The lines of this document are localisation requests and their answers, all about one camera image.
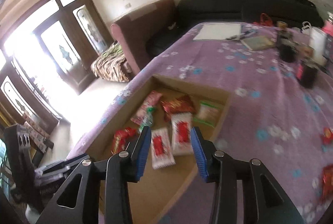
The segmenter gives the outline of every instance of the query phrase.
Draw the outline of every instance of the floor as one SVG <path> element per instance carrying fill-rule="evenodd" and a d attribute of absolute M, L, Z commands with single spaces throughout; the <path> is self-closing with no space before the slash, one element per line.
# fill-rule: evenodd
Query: floor
<path fill-rule="evenodd" d="M 81 93 L 68 118 L 71 124 L 60 122 L 51 133 L 54 148 L 47 150 L 41 165 L 66 158 L 77 141 L 100 120 L 105 109 L 126 85 L 99 78 Z"/>

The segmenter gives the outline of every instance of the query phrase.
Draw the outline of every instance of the brown sofa armrest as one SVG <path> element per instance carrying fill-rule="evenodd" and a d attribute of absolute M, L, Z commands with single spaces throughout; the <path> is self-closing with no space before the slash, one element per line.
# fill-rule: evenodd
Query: brown sofa armrest
<path fill-rule="evenodd" d="M 150 61 L 147 41 L 174 20 L 173 0 L 160 0 L 130 12 L 111 25 L 112 37 L 119 42 L 132 71 L 137 75 Z"/>

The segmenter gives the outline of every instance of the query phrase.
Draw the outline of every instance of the purple tablecloth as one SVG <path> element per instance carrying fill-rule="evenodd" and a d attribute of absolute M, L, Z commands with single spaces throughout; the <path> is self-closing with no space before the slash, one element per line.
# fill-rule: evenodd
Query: purple tablecloth
<path fill-rule="evenodd" d="M 235 97 L 215 142 L 235 159 L 259 158 L 281 184 L 306 223 L 315 223 L 330 200 L 320 202 L 321 171 L 333 163 L 319 135 L 333 126 L 333 79 L 320 73 L 312 90 L 295 79 L 296 64 L 280 61 L 276 49 L 249 52 L 241 43 L 193 41 L 197 25 L 165 52 L 153 59 L 122 91 L 93 130 L 84 134 L 69 157 L 84 152 L 126 100 L 152 74 L 176 76 L 186 81 L 234 91 Z M 243 24 L 250 28 L 253 25 Z M 276 28 L 258 26 L 260 35 L 276 37 Z M 307 43 L 294 32 L 295 41 Z M 160 223 L 209 222 L 214 185 L 199 176 Z M 239 186 L 239 218 L 242 223 Z"/>

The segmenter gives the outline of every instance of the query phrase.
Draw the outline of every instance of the red bag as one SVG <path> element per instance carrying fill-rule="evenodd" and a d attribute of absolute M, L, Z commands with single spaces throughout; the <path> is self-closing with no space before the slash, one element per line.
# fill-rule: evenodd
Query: red bag
<path fill-rule="evenodd" d="M 269 17 L 266 13 L 262 13 L 260 15 L 260 23 L 254 22 L 255 25 L 263 25 L 263 26 L 274 26 L 272 18 Z"/>

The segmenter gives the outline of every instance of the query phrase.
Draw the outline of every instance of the red label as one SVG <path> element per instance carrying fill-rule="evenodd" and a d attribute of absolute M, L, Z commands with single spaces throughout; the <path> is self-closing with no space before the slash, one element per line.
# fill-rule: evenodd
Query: red label
<path fill-rule="evenodd" d="M 297 75 L 296 77 L 301 80 L 302 79 L 302 75 L 303 75 L 303 70 L 304 70 L 304 67 L 302 64 L 299 65 L 299 68 L 297 70 Z"/>

